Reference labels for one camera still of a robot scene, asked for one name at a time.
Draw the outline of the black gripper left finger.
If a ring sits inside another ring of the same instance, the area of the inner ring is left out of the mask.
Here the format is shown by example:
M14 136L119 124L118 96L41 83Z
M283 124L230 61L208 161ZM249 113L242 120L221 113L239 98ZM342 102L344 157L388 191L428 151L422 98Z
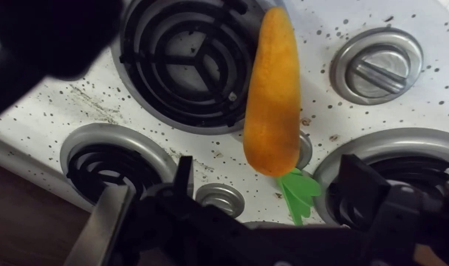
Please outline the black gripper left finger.
M122 0L0 0L0 114L44 77L84 74L115 39Z

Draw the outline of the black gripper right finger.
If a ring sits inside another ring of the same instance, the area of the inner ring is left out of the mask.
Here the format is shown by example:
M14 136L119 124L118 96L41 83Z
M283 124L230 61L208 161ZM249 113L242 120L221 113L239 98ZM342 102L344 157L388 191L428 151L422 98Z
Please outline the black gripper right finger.
M437 200L410 186L391 186L354 155L341 158L342 198L372 216L367 231L335 226L250 229L185 195L191 160L175 181L141 201L126 188L106 188L64 266L134 266L157 250L177 266L414 266L426 244L449 262L449 170Z

